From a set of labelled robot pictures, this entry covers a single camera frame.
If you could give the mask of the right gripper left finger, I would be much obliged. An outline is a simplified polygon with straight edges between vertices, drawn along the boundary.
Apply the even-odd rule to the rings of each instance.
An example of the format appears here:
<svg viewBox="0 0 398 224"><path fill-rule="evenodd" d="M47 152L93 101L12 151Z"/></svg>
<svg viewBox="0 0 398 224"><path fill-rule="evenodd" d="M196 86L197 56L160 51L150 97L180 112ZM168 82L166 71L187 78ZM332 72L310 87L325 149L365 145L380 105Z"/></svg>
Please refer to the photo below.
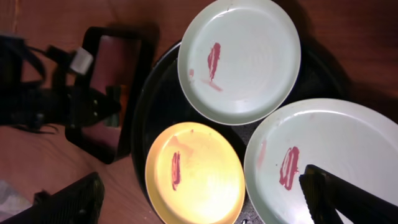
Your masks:
<svg viewBox="0 0 398 224"><path fill-rule="evenodd" d="M34 195L34 204L3 224L97 224L104 200L104 184L97 172L50 195Z"/></svg>

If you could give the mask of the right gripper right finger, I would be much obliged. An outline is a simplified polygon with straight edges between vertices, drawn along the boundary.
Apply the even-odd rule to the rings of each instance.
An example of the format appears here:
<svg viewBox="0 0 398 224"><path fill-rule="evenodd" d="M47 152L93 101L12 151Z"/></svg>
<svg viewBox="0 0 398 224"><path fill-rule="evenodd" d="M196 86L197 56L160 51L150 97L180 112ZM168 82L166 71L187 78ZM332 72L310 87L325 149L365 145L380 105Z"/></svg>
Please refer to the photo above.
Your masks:
<svg viewBox="0 0 398 224"><path fill-rule="evenodd" d="M397 206L309 164L299 182L314 224L397 223Z"/></svg>

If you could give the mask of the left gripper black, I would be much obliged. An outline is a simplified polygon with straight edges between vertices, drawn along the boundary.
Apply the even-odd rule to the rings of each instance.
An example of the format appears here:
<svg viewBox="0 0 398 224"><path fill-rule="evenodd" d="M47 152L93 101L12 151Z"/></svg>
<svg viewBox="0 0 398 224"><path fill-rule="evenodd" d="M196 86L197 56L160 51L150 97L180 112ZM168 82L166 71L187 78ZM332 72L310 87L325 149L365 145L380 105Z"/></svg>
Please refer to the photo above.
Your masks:
<svg viewBox="0 0 398 224"><path fill-rule="evenodd" d="M88 72L80 75L70 69L76 51L66 52L54 46L46 50L30 48L57 64L52 74L52 86L43 91L45 121L61 124L68 128L92 126L120 112L121 105L112 97L90 87Z"/></svg>

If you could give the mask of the light green plate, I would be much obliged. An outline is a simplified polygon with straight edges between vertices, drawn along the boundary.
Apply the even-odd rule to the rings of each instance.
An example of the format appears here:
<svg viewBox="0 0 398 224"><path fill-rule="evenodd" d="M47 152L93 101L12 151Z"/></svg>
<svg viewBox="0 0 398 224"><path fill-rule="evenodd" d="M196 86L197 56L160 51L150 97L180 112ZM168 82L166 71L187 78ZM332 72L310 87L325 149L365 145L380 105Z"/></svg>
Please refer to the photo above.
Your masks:
<svg viewBox="0 0 398 224"><path fill-rule="evenodd" d="M268 116L244 158L246 188L264 223L311 223L299 176L313 164L397 203L397 125L349 101L302 100Z"/></svg>
<svg viewBox="0 0 398 224"><path fill-rule="evenodd" d="M288 97L301 64L298 32L271 0L216 0L186 29L178 79L191 106L219 124L265 118Z"/></svg>

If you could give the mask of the light green plate top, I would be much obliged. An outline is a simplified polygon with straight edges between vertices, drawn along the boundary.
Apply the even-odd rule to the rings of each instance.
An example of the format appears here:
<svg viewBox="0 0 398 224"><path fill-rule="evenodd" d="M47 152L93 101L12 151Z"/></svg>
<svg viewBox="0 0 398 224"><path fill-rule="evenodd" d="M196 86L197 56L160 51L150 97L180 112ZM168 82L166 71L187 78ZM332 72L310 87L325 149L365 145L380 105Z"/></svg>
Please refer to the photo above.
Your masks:
<svg viewBox="0 0 398 224"><path fill-rule="evenodd" d="M216 0L186 29L178 79L191 106L219 124L265 118L288 97L301 64L298 32L271 0Z"/></svg>

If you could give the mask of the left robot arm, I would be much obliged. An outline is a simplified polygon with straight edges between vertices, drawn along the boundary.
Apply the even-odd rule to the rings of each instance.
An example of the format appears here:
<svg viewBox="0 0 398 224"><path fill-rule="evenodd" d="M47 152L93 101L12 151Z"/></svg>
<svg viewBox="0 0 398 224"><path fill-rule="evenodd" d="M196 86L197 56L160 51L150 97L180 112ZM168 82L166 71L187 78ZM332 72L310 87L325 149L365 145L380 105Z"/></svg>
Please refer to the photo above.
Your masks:
<svg viewBox="0 0 398 224"><path fill-rule="evenodd" d="M41 52L57 64L51 88L43 88L47 72L38 52L22 38L1 36L1 125L33 133L47 124L81 128L121 109L117 101L98 90L66 84L69 73L88 76L93 56L85 49L65 52L49 46Z"/></svg>

